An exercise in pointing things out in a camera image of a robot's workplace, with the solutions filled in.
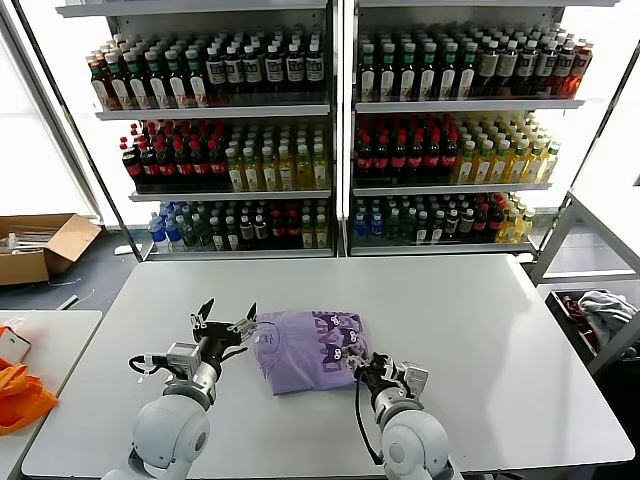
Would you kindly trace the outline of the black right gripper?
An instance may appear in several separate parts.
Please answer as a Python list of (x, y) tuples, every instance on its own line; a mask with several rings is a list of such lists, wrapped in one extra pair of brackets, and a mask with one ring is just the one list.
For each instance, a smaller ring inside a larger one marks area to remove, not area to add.
[(354, 370), (356, 384), (368, 382), (370, 390), (385, 389), (397, 385), (397, 367), (386, 354), (373, 354), (371, 359), (364, 353), (349, 351), (348, 367)]

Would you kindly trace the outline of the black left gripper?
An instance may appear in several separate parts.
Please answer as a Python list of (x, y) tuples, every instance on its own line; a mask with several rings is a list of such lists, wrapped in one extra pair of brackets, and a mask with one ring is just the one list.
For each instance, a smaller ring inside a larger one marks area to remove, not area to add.
[(201, 360), (213, 368), (247, 350), (243, 342), (251, 336), (257, 325), (257, 303), (254, 302), (244, 318), (234, 324), (207, 323), (215, 299), (204, 303), (197, 313), (190, 314), (193, 337), (200, 346)]

